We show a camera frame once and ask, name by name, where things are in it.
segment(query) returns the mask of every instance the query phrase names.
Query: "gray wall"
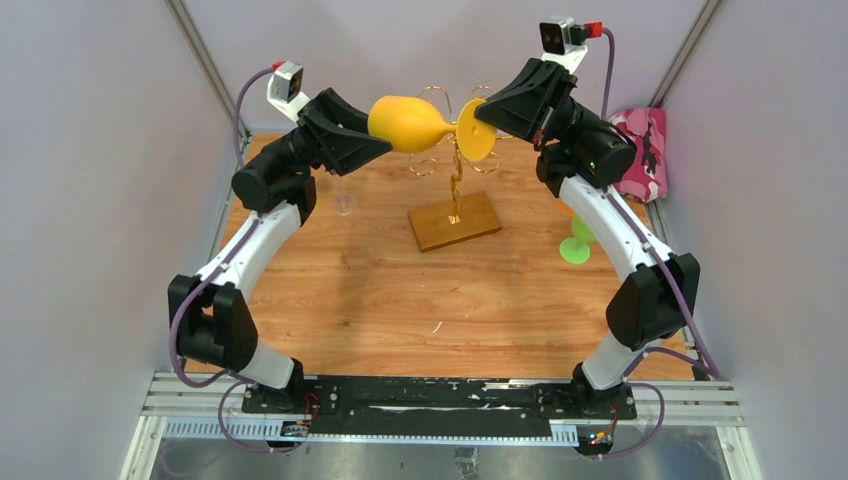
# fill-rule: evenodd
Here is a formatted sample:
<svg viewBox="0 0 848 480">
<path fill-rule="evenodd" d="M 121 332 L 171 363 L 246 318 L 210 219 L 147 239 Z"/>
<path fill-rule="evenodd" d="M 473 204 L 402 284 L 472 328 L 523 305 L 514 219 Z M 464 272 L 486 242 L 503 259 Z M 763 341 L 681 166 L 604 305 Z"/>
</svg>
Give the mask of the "gray wall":
<svg viewBox="0 0 848 480">
<path fill-rule="evenodd" d="M 305 68 L 304 91 L 332 86 L 368 111 L 383 95 L 417 95 L 442 85 L 461 106 L 476 85 L 505 86 L 529 57 L 542 53 L 538 23 L 553 14 L 603 20 L 616 34 L 614 109 L 648 103 L 703 0 L 186 0 L 204 42 L 235 96 L 278 59 Z M 605 39 L 590 44 L 575 97 L 600 111 Z M 250 92 L 251 128 L 289 125 Z"/>
<path fill-rule="evenodd" d="M 672 240 L 765 478 L 845 478 L 845 3 L 718 15 L 667 103 Z"/>
<path fill-rule="evenodd" d="M 228 122 L 161 1 L 0 6 L 3 478 L 118 476 Z"/>
</svg>

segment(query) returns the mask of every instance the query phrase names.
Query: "pink bag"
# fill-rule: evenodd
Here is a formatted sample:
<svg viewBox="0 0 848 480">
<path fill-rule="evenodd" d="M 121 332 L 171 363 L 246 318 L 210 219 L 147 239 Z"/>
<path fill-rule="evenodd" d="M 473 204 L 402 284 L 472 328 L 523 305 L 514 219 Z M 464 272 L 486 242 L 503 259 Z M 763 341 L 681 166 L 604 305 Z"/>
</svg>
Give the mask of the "pink bag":
<svg viewBox="0 0 848 480">
<path fill-rule="evenodd" d="M 665 174 L 665 110 L 631 108 L 609 119 L 636 144 L 636 160 L 615 184 L 622 195 L 648 203 L 668 195 Z"/>
</svg>

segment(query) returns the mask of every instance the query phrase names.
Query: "wine glass base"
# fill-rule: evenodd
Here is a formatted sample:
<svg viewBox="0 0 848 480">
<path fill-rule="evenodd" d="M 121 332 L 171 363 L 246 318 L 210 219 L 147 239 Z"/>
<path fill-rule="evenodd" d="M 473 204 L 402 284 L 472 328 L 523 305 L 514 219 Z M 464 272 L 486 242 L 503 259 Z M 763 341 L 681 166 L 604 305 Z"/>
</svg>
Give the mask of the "wine glass base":
<svg viewBox="0 0 848 480">
<path fill-rule="evenodd" d="M 572 265 L 582 265 L 589 260 L 589 245 L 575 237 L 569 237 L 559 244 L 559 254 Z"/>
<path fill-rule="evenodd" d="M 356 210 L 356 197 L 349 193 L 337 196 L 333 199 L 333 211 L 341 216 L 350 215 Z"/>
</svg>

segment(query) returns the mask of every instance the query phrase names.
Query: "wooden table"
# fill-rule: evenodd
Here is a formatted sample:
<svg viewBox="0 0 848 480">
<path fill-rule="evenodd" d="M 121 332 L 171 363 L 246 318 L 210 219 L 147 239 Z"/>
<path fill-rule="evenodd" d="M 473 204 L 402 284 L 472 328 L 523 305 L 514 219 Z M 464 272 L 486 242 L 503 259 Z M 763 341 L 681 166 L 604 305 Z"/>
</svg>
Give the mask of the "wooden table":
<svg viewBox="0 0 848 480">
<path fill-rule="evenodd" d="M 275 138 L 255 136 L 248 158 Z M 402 154 L 344 177 L 358 201 L 349 216 L 332 208 L 338 178 L 315 172 L 319 205 L 250 298 L 261 338 L 310 374 L 570 378 L 606 333 L 619 283 L 598 245 L 584 265 L 560 257 L 572 213 L 536 179 L 530 146 L 504 140 L 495 151 L 500 168 L 466 169 L 460 190 L 485 189 L 503 230 L 427 253 L 407 211 L 450 198 L 449 150 L 427 177 Z M 246 216 L 233 208 L 226 239 Z M 679 336 L 666 343 L 682 349 Z M 691 372 L 652 355 L 634 378 Z"/>
</svg>

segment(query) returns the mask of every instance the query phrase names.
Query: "black mounting plate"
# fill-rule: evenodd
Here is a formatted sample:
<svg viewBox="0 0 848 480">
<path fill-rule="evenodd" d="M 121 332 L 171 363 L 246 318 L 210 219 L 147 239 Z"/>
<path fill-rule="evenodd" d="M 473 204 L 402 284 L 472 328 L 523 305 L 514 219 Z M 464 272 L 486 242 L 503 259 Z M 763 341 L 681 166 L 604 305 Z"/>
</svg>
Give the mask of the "black mounting plate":
<svg viewBox="0 0 848 480">
<path fill-rule="evenodd" d="M 321 410 L 310 429 L 335 435 L 456 437 L 548 437 L 550 419 L 611 420 L 610 409 L 584 415 L 567 401 L 570 383 L 510 382 L 509 379 L 307 376 Z M 627 404 L 630 389 L 614 398 L 620 420 L 636 418 Z M 244 399 L 245 413 L 302 413 L 305 402 L 262 387 Z"/>
</svg>

